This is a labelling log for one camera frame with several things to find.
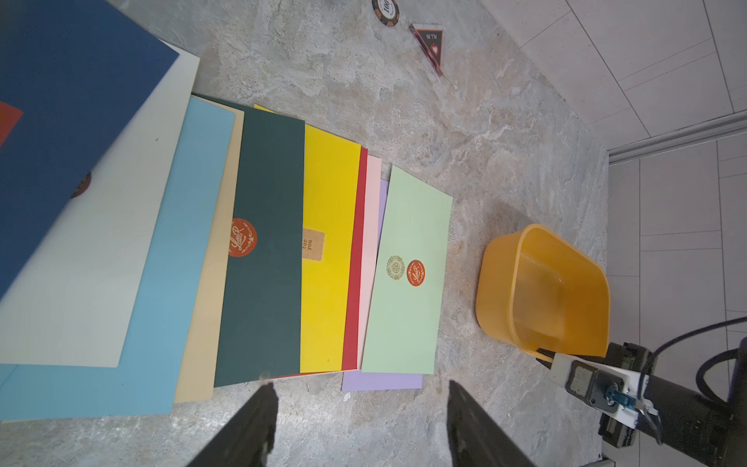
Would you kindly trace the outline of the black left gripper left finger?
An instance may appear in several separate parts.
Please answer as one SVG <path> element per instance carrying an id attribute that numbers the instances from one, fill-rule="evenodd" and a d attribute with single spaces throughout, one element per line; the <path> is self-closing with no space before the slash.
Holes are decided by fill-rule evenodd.
<path id="1" fill-rule="evenodd" d="M 272 383 L 261 386 L 189 467 L 265 467 L 274 449 L 278 397 Z"/>

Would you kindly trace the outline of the yellow envelope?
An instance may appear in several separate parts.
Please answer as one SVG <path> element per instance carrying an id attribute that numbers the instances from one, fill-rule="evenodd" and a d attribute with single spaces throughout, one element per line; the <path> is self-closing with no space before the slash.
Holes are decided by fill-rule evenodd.
<path id="1" fill-rule="evenodd" d="M 253 108 L 239 171 L 255 213 L 233 220 L 230 270 L 250 304 L 239 381 L 338 371 L 361 147 Z"/>

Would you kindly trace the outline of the pink envelope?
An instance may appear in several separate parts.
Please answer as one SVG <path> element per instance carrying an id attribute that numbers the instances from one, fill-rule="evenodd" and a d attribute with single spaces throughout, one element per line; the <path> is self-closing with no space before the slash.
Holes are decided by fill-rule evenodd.
<path id="1" fill-rule="evenodd" d="M 381 205 L 381 159 L 367 157 L 364 229 L 358 330 L 358 365 L 362 368 L 363 349 L 369 320 L 370 303 L 375 280 L 375 263 L 379 248 L 379 206 Z"/>

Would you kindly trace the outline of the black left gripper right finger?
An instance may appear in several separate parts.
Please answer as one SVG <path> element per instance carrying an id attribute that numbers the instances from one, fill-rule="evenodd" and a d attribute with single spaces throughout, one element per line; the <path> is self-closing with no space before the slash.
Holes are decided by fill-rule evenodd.
<path id="1" fill-rule="evenodd" d="M 449 382 L 447 437 L 454 467 L 533 466 L 526 454 L 457 381 Z"/>

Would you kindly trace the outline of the light green envelope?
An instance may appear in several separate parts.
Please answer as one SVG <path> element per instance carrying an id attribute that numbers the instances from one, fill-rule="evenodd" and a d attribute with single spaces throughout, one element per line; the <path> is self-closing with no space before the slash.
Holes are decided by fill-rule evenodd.
<path id="1" fill-rule="evenodd" d="M 434 373 L 452 203 L 400 167 L 391 170 L 363 372 Z"/>

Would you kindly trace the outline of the red envelope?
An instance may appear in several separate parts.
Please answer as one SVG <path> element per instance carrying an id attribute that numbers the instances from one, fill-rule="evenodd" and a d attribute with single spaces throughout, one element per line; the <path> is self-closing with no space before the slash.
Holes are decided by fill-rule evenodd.
<path id="1" fill-rule="evenodd" d="M 301 362 L 283 377 L 353 370 L 360 293 L 350 281 L 362 147 L 310 130 L 303 179 Z"/>

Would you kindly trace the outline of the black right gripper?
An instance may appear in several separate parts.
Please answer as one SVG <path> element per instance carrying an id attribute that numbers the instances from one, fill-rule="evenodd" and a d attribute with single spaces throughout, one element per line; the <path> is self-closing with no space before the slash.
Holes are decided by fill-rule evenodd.
<path id="1" fill-rule="evenodd" d="M 602 363 L 625 370 L 642 370 L 649 350 L 637 344 L 608 346 Z M 663 422 L 663 445 L 669 446 L 706 466 L 746 466 L 746 342 L 707 360 L 696 373 L 699 390 L 705 389 L 705 374 L 713 366 L 735 360 L 729 398 L 725 402 L 711 389 L 706 395 L 651 376 L 644 391 L 654 403 Z M 644 420 L 633 429 L 603 414 L 598 434 L 614 448 L 632 446 L 635 433 L 656 435 Z"/>

